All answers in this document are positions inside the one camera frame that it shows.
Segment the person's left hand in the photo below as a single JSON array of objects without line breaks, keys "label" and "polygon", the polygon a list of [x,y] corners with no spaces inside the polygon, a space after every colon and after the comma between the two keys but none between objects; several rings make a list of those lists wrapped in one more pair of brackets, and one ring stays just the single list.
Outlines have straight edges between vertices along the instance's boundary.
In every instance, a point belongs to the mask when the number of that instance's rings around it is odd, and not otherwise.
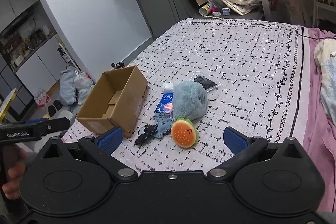
[{"label": "person's left hand", "polygon": [[8,200],[17,200],[21,196],[19,188],[25,174],[27,158],[26,152],[16,144],[3,147],[7,183],[3,184],[2,190]]}]

